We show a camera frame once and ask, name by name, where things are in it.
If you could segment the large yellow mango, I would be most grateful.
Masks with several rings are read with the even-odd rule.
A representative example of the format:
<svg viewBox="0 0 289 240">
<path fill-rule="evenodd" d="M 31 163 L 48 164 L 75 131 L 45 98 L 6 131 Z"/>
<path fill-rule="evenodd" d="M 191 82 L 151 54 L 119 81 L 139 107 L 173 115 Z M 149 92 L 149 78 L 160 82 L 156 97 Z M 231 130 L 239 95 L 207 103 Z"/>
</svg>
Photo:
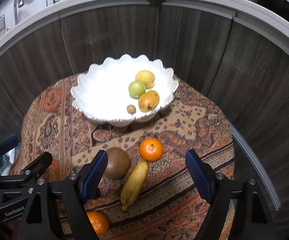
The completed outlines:
<svg viewBox="0 0 289 240">
<path fill-rule="evenodd" d="M 156 108 L 159 104 L 160 96 L 155 90 L 150 90 L 142 94 L 138 99 L 138 106 L 140 111 L 149 112 Z"/>
</svg>

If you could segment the yellow-green fruit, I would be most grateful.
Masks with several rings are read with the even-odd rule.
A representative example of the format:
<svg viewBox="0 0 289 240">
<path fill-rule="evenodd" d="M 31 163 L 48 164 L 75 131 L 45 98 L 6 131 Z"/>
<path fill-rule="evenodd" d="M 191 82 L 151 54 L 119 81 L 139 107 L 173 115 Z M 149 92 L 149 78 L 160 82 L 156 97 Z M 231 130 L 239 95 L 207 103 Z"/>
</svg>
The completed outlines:
<svg viewBox="0 0 289 240">
<path fill-rule="evenodd" d="M 155 75 L 149 70 L 142 70 L 135 76 L 136 81 L 144 83 L 147 89 L 153 88 L 155 85 Z"/>
</svg>

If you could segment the green round fruit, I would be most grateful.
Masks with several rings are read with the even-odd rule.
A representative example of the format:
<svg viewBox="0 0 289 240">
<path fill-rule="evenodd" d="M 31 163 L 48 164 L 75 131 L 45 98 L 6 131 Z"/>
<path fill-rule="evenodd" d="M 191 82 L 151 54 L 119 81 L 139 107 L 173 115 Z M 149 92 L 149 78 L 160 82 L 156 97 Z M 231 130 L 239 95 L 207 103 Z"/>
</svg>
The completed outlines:
<svg viewBox="0 0 289 240">
<path fill-rule="evenodd" d="M 146 92 L 146 85 L 142 81 L 133 81 L 128 87 L 130 97 L 138 99 L 142 94 Z"/>
</svg>

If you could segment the orange mandarin near bowl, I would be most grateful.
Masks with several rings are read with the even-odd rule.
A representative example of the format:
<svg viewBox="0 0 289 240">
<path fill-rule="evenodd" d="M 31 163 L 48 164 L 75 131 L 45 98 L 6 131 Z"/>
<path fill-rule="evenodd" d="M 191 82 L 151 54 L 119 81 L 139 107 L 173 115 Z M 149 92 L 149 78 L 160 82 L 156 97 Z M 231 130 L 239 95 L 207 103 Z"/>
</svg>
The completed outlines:
<svg viewBox="0 0 289 240">
<path fill-rule="evenodd" d="M 138 152 L 144 160 L 154 162 L 162 158 L 164 147 L 158 139 L 147 138 L 140 143 Z"/>
</svg>

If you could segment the small tan round fruit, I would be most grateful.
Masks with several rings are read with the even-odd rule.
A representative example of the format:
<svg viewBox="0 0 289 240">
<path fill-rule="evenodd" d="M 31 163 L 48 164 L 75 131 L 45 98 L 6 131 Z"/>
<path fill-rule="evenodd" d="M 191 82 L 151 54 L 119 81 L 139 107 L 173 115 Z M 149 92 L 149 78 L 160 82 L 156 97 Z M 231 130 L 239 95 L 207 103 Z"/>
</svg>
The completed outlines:
<svg viewBox="0 0 289 240">
<path fill-rule="evenodd" d="M 135 106 L 134 105 L 128 105 L 127 106 L 127 112 L 128 112 L 128 114 L 131 114 L 131 115 L 135 114 L 136 113 Z"/>
</svg>

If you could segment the chrome kitchen faucet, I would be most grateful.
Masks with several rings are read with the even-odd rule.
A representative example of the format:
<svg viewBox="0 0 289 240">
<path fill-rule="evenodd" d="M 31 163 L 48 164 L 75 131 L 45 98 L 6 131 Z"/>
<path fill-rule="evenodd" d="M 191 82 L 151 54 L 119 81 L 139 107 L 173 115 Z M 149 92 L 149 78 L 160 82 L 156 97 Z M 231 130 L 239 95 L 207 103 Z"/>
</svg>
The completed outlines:
<svg viewBox="0 0 289 240">
<path fill-rule="evenodd" d="M 17 10 L 25 5 L 24 0 L 14 0 L 13 5 L 13 12 L 14 12 L 14 22 L 15 25 L 19 23 L 18 16 L 17 16 Z"/>
</svg>

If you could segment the yellow banana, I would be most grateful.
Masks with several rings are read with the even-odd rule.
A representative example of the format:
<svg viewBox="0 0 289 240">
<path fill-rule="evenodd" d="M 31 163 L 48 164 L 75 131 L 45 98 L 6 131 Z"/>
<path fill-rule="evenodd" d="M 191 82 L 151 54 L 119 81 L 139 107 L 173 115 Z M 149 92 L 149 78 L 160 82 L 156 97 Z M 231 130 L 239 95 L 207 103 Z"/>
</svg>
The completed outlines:
<svg viewBox="0 0 289 240">
<path fill-rule="evenodd" d="M 137 199 L 149 171 L 147 161 L 140 161 L 132 170 L 121 191 L 122 210 L 127 211 Z"/>
</svg>

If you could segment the orange mandarin at front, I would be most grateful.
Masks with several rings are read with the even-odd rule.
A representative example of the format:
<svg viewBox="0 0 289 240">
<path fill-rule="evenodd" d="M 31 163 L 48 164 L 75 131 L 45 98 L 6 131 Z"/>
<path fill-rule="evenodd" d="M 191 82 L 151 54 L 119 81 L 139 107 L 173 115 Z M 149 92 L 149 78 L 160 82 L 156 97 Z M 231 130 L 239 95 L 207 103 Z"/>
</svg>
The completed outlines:
<svg viewBox="0 0 289 240">
<path fill-rule="evenodd" d="M 87 216 L 91 225 L 98 235 L 102 235 L 109 230 L 110 222 L 107 217 L 98 211 L 89 211 Z"/>
</svg>

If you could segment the brown round fruit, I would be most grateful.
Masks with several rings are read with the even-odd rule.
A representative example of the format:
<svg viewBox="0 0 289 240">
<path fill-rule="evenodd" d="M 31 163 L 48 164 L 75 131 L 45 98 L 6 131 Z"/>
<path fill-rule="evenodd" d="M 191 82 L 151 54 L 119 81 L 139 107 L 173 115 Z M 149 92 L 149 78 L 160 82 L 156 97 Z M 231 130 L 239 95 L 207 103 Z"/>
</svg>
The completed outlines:
<svg viewBox="0 0 289 240">
<path fill-rule="evenodd" d="M 123 149 L 112 147 L 106 149 L 108 165 L 104 176 L 110 180 L 122 179 L 130 168 L 130 157 Z"/>
</svg>

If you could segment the patterned paisley tablecloth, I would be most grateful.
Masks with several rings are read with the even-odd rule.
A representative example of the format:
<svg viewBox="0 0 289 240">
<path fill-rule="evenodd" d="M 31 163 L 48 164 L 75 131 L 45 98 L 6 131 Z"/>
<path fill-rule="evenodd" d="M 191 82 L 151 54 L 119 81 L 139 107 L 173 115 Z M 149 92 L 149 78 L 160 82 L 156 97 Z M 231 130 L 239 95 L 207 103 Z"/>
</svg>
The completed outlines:
<svg viewBox="0 0 289 240">
<path fill-rule="evenodd" d="M 147 138 L 158 139 L 163 157 L 150 163 L 136 202 L 127 211 L 120 201 L 124 181 L 103 178 L 100 197 L 85 205 L 87 211 L 103 213 L 110 229 L 101 239 L 193 239 L 208 212 L 185 165 L 189 149 L 215 171 L 234 175 L 234 145 L 222 111 L 184 81 L 180 81 L 172 104 L 145 123 L 118 128 L 98 125 L 72 107 L 71 88 L 76 76 L 46 88 L 29 107 L 21 131 L 21 149 L 10 170 L 20 171 L 43 152 L 53 155 L 45 177 L 58 181 L 92 161 L 100 149 L 125 150 L 135 166 L 138 147 Z"/>
</svg>

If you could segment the white scalloped bowl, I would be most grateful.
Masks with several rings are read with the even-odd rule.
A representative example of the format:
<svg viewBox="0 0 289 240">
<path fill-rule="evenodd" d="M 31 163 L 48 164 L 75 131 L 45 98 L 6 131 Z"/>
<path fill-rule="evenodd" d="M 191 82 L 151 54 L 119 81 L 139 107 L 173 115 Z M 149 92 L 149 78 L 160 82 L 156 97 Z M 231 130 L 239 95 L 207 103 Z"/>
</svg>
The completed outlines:
<svg viewBox="0 0 289 240">
<path fill-rule="evenodd" d="M 155 75 L 152 89 L 160 96 L 159 104 L 149 112 L 140 111 L 138 100 L 130 97 L 128 91 L 130 83 L 142 70 Z M 174 100 L 179 82 L 173 75 L 172 68 L 165 68 L 161 60 L 151 61 L 146 55 L 133 58 L 124 54 L 119 59 L 108 57 L 103 63 L 93 63 L 87 72 L 78 75 L 77 85 L 71 88 L 72 106 L 97 124 L 124 127 L 133 122 L 146 122 Z M 135 106 L 135 114 L 128 114 L 128 105 Z"/>
</svg>

